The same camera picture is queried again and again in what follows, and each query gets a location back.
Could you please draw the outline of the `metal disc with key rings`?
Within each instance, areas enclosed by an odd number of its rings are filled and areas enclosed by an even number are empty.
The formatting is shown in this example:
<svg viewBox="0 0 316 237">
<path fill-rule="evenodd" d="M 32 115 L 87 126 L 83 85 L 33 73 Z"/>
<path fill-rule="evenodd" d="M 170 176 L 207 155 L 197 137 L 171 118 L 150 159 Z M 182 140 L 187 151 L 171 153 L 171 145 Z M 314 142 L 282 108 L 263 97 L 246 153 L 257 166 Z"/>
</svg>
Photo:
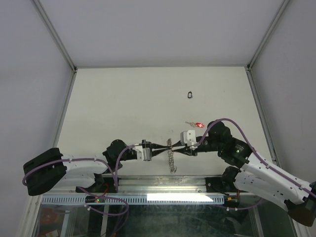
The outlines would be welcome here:
<svg viewBox="0 0 316 237">
<path fill-rule="evenodd" d="M 174 155 L 172 150 L 172 140 L 169 138 L 167 140 L 167 154 L 168 154 L 168 165 L 171 174 L 174 174 L 177 171 L 177 166 L 174 164 Z"/>
</svg>

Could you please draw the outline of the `red handled key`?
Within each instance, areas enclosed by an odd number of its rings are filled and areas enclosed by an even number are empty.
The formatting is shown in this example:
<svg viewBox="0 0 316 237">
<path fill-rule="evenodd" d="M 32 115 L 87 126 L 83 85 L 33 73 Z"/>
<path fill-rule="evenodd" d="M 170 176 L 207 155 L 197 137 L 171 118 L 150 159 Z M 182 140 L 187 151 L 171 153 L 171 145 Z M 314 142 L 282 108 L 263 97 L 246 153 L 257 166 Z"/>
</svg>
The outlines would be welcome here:
<svg viewBox="0 0 316 237">
<path fill-rule="evenodd" d="M 198 128 L 204 128 L 205 125 L 200 122 L 185 122 L 186 124 L 190 125 L 191 127 L 198 127 Z"/>
</svg>

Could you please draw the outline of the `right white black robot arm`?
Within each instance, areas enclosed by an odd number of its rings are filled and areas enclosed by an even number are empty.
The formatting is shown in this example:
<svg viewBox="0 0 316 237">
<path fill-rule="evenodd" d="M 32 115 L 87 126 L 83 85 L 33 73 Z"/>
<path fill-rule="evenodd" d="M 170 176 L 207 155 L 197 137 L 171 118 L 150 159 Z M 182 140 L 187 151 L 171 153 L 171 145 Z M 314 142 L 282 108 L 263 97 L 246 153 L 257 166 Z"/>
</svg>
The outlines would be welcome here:
<svg viewBox="0 0 316 237">
<path fill-rule="evenodd" d="M 188 156 L 202 152 L 216 152 L 228 167 L 221 176 L 221 187 L 234 188 L 255 194 L 283 210 L 296 222 L 311 227 L 316 219 L 316 184 L 286 172 L 261 156 L 248 139 L 232 136 L 224 125 L 225 119 L 208 124 L 202 136 L 184 131 L 175 151 Z"/>
</svg>

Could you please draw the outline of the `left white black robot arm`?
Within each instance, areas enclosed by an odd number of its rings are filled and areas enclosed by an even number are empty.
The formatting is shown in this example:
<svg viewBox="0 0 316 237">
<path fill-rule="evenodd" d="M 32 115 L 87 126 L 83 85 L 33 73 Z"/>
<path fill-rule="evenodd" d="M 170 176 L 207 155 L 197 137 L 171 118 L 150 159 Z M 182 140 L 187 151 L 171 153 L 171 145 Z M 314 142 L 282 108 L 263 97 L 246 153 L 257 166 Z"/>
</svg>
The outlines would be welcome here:
<svg viewBox="0 0 316 237">
<path fill-rule="evenodd" d="M 103 188 L 103 175 L 110 174 L 115 191 L 118 191 L 118 170 L 122 168 L 122 161 L 151 161 L 152 157 L 170 148 L 171 145 L 163 146 L 146 140 L 127 145 L 116 139 L 101 155 L 88 158 L 66 155 L 59 148 L 51 148 L 24 164 L 22 184 L 30 196 L 70 187 L 97 192 Z"/>
</svg>

